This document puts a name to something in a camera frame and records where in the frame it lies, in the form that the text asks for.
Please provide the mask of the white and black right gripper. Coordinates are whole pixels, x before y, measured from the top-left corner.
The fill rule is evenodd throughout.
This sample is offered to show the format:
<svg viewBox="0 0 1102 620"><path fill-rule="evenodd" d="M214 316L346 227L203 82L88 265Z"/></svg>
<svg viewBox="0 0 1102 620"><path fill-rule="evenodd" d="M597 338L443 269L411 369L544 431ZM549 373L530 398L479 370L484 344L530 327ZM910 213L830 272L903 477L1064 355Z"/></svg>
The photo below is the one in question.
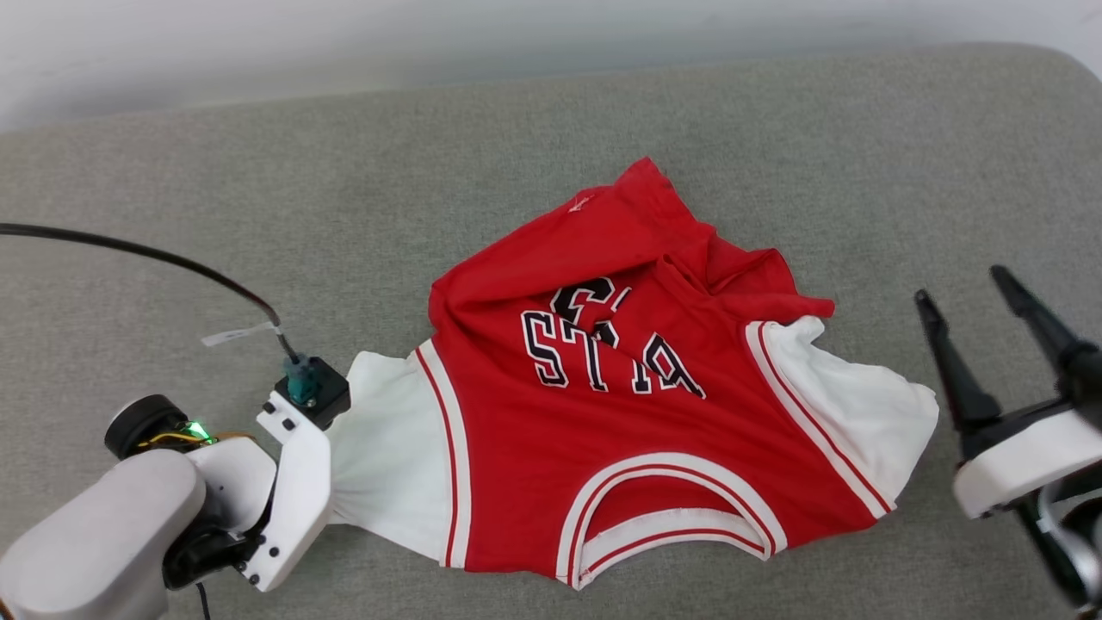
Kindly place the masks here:
<svg viewBox="0 0 1102 620"><path fill-rule="evenodd" d="M1042 350L1062 400L1003 413L957 352L932 296L923 289L914 294L960 440L962 460L953 494L968 518L1005 509L1040 487L1094 466L1101 456L1099 427L1083 416L1099 415L1099 346L1068 328L1004 264L988 268L988 275Z"/></svg>

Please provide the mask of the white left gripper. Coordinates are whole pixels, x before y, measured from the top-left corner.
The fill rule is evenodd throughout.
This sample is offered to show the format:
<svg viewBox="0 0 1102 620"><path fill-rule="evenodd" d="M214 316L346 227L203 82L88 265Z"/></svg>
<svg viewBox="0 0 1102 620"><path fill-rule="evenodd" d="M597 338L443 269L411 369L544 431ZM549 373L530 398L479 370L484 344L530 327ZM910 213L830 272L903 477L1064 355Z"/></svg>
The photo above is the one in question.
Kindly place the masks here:
<svg viewBox="0 0 1102 620"><path fill-rule="evenodd" d="M281 450L267 505L251 530L256 548L244 577L259 592L272 592L326 527L333 505L331 443L288 398L270 393L257 416Z"/></svg>

